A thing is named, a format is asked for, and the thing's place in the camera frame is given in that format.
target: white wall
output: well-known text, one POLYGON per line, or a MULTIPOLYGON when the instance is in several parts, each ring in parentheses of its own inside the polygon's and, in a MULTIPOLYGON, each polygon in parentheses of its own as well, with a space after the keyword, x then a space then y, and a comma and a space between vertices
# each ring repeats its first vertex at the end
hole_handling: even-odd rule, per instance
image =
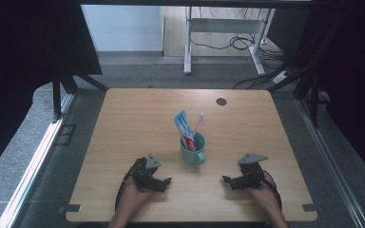
POLYGON ((161 51, 160 7, 83 5, 96 51, 161 51))

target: person's left hand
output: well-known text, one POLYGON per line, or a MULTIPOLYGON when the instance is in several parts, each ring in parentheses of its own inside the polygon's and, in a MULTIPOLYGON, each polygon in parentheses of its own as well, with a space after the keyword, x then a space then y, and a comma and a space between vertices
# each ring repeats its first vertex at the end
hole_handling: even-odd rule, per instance
POLYGON ((129 219, 154 193, 154 191, 139 188, 132 178, 126 180, 117 211, 108 227, 125 227, 129 219))

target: wooden table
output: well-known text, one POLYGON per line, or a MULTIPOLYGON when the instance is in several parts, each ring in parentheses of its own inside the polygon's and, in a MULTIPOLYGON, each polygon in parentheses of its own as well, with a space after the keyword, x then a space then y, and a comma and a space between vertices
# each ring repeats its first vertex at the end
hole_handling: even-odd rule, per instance
POLYGON ((103 103, 67 212, 69 221, 109 221, 121 181, 130 166, 152 153, 162 166, 154 177, 171 177, 132 221, 266 221, 254 201, 232 191, 221 176, 241 175, 245 153, 265 155, 282 197, 287 220, 315 220, 313 204, 271 95, 261 90, 110 89, 103 103), (218 105, 218 98, 226 105, 218 105), (185 108, 192 127, 206 138, 205 164, 186 164, 173 117, 185 108))

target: mug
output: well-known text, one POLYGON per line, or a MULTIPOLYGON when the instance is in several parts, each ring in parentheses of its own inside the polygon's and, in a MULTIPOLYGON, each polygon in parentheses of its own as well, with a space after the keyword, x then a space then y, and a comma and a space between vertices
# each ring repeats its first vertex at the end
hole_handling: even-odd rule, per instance
POLYGON ((197 132, 194 136, 194 142, 197 146, 197 151, 189 151, 186 149, 183 140, 180 139, 182 158, 189 164, 201 165, 205 162, 205 156, 203 155, 203 149, 205 148, 205 138, 201 133, 197 132))

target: toothpaste tube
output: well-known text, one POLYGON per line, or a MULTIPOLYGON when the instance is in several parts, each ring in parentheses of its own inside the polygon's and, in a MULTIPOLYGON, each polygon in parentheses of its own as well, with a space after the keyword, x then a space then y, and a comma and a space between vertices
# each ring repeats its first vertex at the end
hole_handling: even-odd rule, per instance
POLYGON ((189 151, 197 151, 197 146, 194 141, 194 134, 189 127, 189 123, 186 118, 185 110, 181 110, 175 117, 174 122, 180 131, 182 142, 189 151))

